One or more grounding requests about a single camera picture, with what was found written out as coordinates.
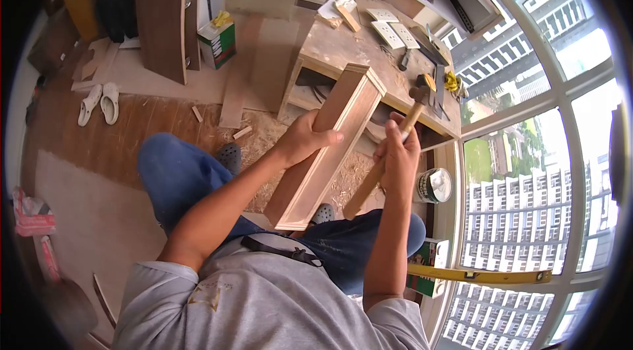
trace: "person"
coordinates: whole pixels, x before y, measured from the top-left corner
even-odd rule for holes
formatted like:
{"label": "person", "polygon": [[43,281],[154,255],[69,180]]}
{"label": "person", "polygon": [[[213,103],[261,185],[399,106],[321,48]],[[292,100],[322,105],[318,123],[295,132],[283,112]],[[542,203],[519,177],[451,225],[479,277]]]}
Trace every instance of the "person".
{"label": "person", "polygon": [[240,216],[278,172],[343,139],[312,131],[317,112],[239,174],[235,144],[214,158],[166,133],[144,142],[137,168],[168,238],[132,268],[113,349],[429,349],[419,306],[403,299],[425,227],[411,213],[420,144],[415,132],[402,142],[401,115],[374,155],[386,156],[384,209],[331,220],[326,206],[294,237]]}

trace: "yellow level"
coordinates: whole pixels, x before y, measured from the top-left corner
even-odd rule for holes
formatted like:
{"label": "yellow level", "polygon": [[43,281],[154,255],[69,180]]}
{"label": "yellow level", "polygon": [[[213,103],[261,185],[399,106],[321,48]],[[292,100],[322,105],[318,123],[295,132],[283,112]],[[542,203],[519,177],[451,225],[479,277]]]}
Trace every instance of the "yellow level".
{"label": "yellow level", "polygon": [[439,278],[449,281],[463,281],[479,284],[537,284],[548,283],[552,279],[552,271],[501,271],[438,269],[410,263],[407,273],[415,276]]}

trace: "hand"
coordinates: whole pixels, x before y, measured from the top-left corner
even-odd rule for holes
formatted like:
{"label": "hand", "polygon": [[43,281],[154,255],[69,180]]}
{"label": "hand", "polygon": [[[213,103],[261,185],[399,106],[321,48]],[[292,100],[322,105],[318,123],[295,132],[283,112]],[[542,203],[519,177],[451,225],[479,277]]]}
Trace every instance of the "hand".
{"label": "hand", "polygon": [[374,161],[378,162],[382,156],[385,158],[385,173],[380,183],[387,192],[400,192],[409,197],[413,193],[415,173],[420,161],[420,141],[415,129],[411,130],[409,137],[402,143],[402,133],[398,125],[405,117],[392,112],[390,120],[385,124],[384,139],[374,152]]}
{"label": "hand", "polygon": [[335,130],[313,132],[312,125],[318,109],[301,115],[290,125],[279,141],[271,148],[271,153],[281,159],[284,168],[289,168],[305,160],[314,151],[343,141],[343,133]]}

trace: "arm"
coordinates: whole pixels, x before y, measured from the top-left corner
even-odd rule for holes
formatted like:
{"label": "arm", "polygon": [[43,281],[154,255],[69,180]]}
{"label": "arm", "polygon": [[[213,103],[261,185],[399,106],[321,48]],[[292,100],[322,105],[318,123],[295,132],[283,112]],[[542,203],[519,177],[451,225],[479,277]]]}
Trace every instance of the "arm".
{"label": "arm", "polygon": [[368,311],[388,298],[402,298],[407,280],[407,235],[411,220],[411,195],[420,158],[420,142],[412,131],[404,145],[396,113],[387,121],[387,138],[376,149],[375,160],[386,154],[385,174],[380,181],[387,196],[376,242],[365,268],[363,308]]}
{"label": "arm", "polygon": [[257,190],[277,172],[293,166],[317,149],[343,140],[328,130],[315,133],[318,109],[298,117],[288,131],[257,162],[194,205],[173,229],[159,261],[175,262],[199,271],[231,231]]}

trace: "green box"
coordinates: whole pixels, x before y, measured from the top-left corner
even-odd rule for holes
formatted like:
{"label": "green box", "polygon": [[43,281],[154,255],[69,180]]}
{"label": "green box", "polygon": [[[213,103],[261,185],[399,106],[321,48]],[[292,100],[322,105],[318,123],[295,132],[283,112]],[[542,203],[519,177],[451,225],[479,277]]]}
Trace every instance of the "green box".
{"label": "green box", "polygon": [[[427,237],[424,239],[422,247],[409,257],[408,262],[427,267],[446,268],[449,244],[450,242],[448,240]],[[407,275],[407,288],[419,292],[422,295],[437,298],[444,293],[446,280]]]}
{"label": "green box", "polygon": [[235,23],[228,22],[216,28],[211,23],[198,30],[202,58],[213,69],[222,67],[237,52],[235,49]]}

